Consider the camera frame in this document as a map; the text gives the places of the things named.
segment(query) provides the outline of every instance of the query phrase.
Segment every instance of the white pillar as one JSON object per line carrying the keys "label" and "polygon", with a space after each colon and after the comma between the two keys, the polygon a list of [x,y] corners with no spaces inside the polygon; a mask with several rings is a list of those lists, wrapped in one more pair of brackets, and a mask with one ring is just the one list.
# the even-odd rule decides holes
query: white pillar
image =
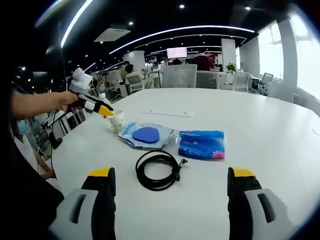
{"label": "white pillar", "polygon": [[222,66],[223,71],[227,71],[226,65],[229,63],[236,64],[236,43],[233,39],[221,39],[221,46],[222,46]]}
{"label": "white pillar", "polygon": [[144,51],[131,51],[126,53],[123,55],[123,60],[129,61],[137,72],[141,72],[142,69],[146,69]]}
{"label": "white pillar", "polygon": [[283,51],[283,84],[296,89],[298,81],[298,57],[294,32],[289,19],[278,22]]}

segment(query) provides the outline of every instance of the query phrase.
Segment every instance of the blue plastic package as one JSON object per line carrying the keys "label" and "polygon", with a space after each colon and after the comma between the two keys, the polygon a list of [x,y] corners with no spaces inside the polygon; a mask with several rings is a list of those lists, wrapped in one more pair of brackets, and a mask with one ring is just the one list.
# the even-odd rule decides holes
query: blue plastic package
{"label": "blue plastic package", "polygon": [[226,155],[223,131],[180,131],[179,154],[202,160],[224,159]]}

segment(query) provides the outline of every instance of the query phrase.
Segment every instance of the human arm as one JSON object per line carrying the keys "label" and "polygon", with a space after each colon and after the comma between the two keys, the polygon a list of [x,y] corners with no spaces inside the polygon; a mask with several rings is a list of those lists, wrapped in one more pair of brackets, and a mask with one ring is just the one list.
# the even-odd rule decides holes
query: human arm
{"label": "human arm", "polygon": [[142,75],[140,72],[138,72],[140,79],[144,80],[146,78],[146,75]]}
{"label": "human arm", "polygon": [[38,162],[38,164],[43,168],[43,170],[45,170],[46,172],[51,171],[51,168],[46,164],[46,162],[44,161],[44,159],[40,156],[39,153],[37,153],[36,151],[33,152],[36,161]]}
{"label": "human arm", "polygon": [[55,172],[51,169],[50,171],[40,175],[44,180],[56,178]]}
{"label": "human arm", "polygon": [[11,115],[21,120],[54,110],[66,111],[69,104],[78,100],[78,96],[70,91],[49,92],[43,94],[22,94],[16,90],[12,92]]}

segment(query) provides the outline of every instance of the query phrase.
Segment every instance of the person in red shirt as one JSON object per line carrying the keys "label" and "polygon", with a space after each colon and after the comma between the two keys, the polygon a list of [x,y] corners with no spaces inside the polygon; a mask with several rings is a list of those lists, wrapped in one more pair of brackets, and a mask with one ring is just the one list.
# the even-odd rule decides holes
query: person in red shirt
{"label": "person in red shirt", "polygon": [[206,50],[202,49],[198,56],[193,59],[193,62],[197,65],[198,71],[210,71],[214,68],[214,62],[208,56],[206,56]]}

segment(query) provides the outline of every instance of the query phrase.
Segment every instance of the person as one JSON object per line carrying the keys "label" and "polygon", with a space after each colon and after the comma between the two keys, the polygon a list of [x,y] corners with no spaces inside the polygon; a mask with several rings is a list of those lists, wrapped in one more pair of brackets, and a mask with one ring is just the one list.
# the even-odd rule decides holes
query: person
{"label": "person", "polygon": [[144,80],[146,75],[142,75],[140,72],[135,71],[134,66],[132,64],[129,64],[128,66],[125,67],[125,71],[128,73],[126,75],[126,80],[125,80],[125,84],[129,84],[128,81],[128,77],[132,77],[132,76],[136,76],[138,75],[140,77],[140,79]]}
{"label": "person", "polygon": [[78,100],[78,96],[69,91],[22,94],[9,81],[4,81],[3,87],[3,114],[7,118],[2,131],[3,144],[6,145],[1,161],[4,180],[1,186],[6,195],[2,203],[2,217],[5,224],[11,226],[8,231],[13,239],[48,239],[48,227],[56,218],[57,207],[64,196],[44,180],[19,151],[10,122],[12,119],[23,120],[54,110],[66,111],[68,105]]}
{"label": "person", "polygon": [[193,62],[197,65],[197,71],[210,71],[214,68],[214,63],[210,57],[206,56],[204,48],[200,50],[200,53],[193,59]]}
{"label": "person", "polygon": [[[28,131],[28,125],[25,120],[18,121],[12,119],[11,129],[14,137],[14,142],[17,148],[20,150],[24,158],[37,171],[44,180],[52,179],[56,177],[55,172],[48,166],[49,160],[45,162],[38,152],[36,152],[30,145],[30,142],[26,136]],[[58,184],[52,184],[55,188],[59,189]]]}
{"label": "person", "polygon": [[121,79],[123,81],[126,80],[126,76],[127,76],[127,71],[126,71],[126,66],[128,66],[130,64],[129,61],[124,61],[123,65],[121,66],[119,72],[120,72],[120,76],[121,76]]}
{"label": "person", "polygon": [[172,61],[172,65],[181,65],[181,61],[178,58],[176,58]]}

